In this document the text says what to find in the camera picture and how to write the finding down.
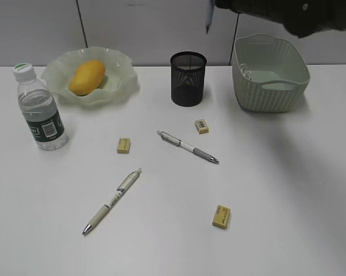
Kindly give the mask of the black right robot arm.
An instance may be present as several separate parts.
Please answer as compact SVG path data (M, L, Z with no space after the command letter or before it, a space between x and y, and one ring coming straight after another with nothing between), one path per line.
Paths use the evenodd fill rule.
M299 38L326 30L346 30L346 1L253 0L214 1L216 7L282 24Z

